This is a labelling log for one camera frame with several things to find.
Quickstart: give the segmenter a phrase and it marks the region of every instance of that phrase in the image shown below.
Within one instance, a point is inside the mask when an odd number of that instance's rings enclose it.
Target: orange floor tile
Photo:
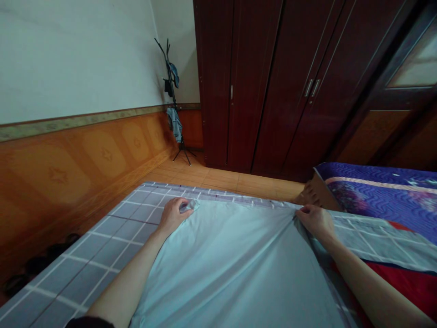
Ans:
[[[188,165],[187,158],[182,153],[174,162],[169,159],[162,163],[142,181],[211,188],[288,202],[292,202],[304,188],[304,184],[299,182],[210,169],[205,166],[203,153],[194,153],[196,157],[188,153],[192,166]]]

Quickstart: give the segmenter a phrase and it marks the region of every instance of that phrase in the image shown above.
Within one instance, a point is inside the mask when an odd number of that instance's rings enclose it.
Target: metal handle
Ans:
[[[319,84],[320,84],[320,79],[317,79],[317,80],[315,81],[315,86],[314,86],[313,93],[311,94],[312,97],[314,97],[315,92],[317,91],[317,88],[319,87]]]
[[[306,92],[305,92],[305,97],[307,97],[308,95],[309,95],[309,93],[310,93],[310,90],[311,90],[311,86],[313,85],[313,79],[311,79],[309,82],[308,82],[308,86],[307,86],[307,88],[306,88]]]

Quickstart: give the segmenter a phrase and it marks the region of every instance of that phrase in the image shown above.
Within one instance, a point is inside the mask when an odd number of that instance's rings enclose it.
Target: coat rack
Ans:
[[[159,49],[161,49],[161,51],[164,54],[164,59],[165,59],[165,66],[167,67],[167,76],[168,76],[168,80],[170,81],[170,86],[171,86],[171,90],[172,90],[172,95],[173,95],[173,106],[174,109],[176,110],[176,112],[178,112],[178,105],[176,104],[176,96],[174,94],[174,88],[173,88],[173,80],[172,80],[172,74],[171,74],[171,68],[170,68],[170,61],[168,60],[168,51],[170,50],[170,44],[168,43],[168,39],[167,39],[167,48],[166,48],[166,52],[164,52],[163,48],[161,47],[161,44],[158,42],[158,40],[156,38],[154,38],[156,43],[159,46]],[[185,143],[183,141],[183,134],[181,133],[181,142],[179,144],[179,151],[176,154],[176,156],[173,158],[173,162],[174,160],[178,157],[179,153],[181,152],[181,150],[183,150],[183,152],[185,153],[185,156],[187,157],[188,163],[191,166],[191,162],[190,159],[188,158],[187,155],[187,147],[185,147]]]

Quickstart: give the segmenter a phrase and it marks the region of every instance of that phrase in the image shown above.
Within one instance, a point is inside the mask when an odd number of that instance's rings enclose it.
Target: fitted sheet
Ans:
[[[341,327],[294,209],[199,200],[167,239],[131,327]]]

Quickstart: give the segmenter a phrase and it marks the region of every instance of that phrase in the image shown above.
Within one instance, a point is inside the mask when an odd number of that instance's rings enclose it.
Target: forearm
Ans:
[[[150,269],[166,238],[162,233],[153,233],[86,314],[102,318],[114,324],[116,328],[128,327],[137,309]]]
[[[337,239],[322,243],[375,327],[435,327],[435,323]]]

